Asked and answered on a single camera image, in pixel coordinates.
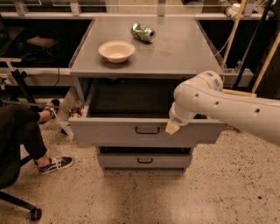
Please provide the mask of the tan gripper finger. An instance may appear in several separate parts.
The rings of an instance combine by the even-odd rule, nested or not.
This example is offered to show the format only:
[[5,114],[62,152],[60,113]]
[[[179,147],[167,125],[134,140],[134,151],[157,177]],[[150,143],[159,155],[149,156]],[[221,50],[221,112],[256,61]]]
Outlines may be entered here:
[[169,120],[166,124],[165,132],[170,134],[170,135],[173,135],[179,129],[180,129],[180,127],[175,122],[173,122],[172,120]]

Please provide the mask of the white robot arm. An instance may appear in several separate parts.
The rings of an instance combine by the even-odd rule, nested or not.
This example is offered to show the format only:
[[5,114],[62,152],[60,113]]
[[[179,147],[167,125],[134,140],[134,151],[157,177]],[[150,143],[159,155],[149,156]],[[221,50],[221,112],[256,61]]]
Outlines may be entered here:
[[165,131],[172,135],[200,114],[280,145],[279,100],[228,94],[222,89],[222,78],[214,71],[181,82],[173,93]]

